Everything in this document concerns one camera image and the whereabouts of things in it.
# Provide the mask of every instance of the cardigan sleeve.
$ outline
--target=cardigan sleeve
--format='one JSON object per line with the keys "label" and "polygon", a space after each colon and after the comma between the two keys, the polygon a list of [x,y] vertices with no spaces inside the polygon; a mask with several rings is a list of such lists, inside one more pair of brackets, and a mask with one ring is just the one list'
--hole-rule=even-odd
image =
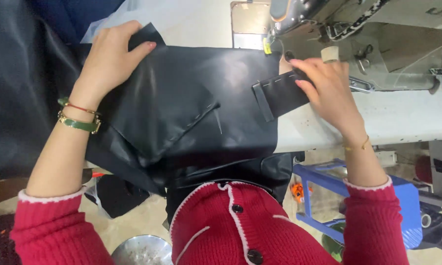
{"label": "cardigan sleeve", "polygon": [[375,188],[345,183],[350,197],[345,199],[344,265],[409,264],[391,178]]}
{"label": "cardigan sleeve", "polygon": [[20,191],[10,236],[24,265],[113,264],[85,213],[78,212],[84,192],[34,198]]}

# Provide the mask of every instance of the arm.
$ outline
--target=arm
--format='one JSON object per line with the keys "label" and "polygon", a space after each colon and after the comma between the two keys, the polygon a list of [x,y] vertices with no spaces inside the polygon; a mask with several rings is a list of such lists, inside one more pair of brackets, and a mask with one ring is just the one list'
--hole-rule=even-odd
{"label": "arm", "polygon": [[[128,52],[128,41],[141,28],[137,21],[103,29],[94,39],[69,101],[97,110],[113,88],[126,81],[155,43]],[[92,122],[91,113],[65,107],[74,120]],[[36,162],[26,190],[18,197],[11,238],[24,264],[112,264],[85,214],[78,208],[85,189],[82,168],[89,132],[57,123]]]}
{"label": "arm", "polygon": [[313,81],[296,81],[318,114],[342,134],[350,197],[345,202],[344,264],[408,264],[399,200],[367,141],[364,120],[349,88],[349,65],[320,58],[290,63]]}

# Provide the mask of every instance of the blue plastic stool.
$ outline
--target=blue plastic stool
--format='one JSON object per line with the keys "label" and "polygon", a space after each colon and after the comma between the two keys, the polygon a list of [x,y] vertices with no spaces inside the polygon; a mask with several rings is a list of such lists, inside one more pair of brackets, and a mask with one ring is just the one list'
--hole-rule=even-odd
{"label": "blue plastic stool", "polygon": [[[344,197],[349,196],[347,187],[342,179],[327,174],[325,171],[332,168],[345,166],[345,162],[340,159],[334,159],[331,162],[303,166],[296,164],[293,166],[293,173],[301,177],[304,188],[304,209],[305,213],[297,213],[296,219],[307,223],[331,238],[344,243],[344,235],[330,228],[335,223],[345,222],[345,219],[334,219],[329,222],[321,223],[312,218],[311,200],[308,190],[308,182],[318,184],[330,191],[340,194]],[[395,187],[395,193],[400,201],[402,215],[401,233],[406,249],[417,247],[422,241],[421,215],[419,207],[418,189],[404,179],[390,176]]]}

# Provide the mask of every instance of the woman's left hand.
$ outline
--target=woman's left hand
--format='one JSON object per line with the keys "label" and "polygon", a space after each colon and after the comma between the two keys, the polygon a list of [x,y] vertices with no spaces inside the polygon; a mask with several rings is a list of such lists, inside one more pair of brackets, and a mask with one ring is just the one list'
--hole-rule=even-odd
{"label": "woman's left hand", "polygon": [[126,81],[136,66],[154,48],[155,42],[144,42],[128,52],[130,37],[142,28],[136,21],[102,29],[93,39],[92,48],[75,82],[69,101],[96,110],[100,101],[113,88]]}

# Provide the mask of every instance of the orange object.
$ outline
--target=orange object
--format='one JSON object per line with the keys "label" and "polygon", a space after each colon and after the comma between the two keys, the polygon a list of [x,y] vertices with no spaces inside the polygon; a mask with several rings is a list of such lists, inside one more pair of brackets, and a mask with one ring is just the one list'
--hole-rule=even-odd
{"label": "orange object", "polygon": [[[312,193],[312,188],[308,187],[308,190],[310,194]],[[301,183],[295,184],[291,187],[291,193],[293,194],[293,197],[295,197],[295,200],[298,203],[304,202],[304,190],[303,185]]]}

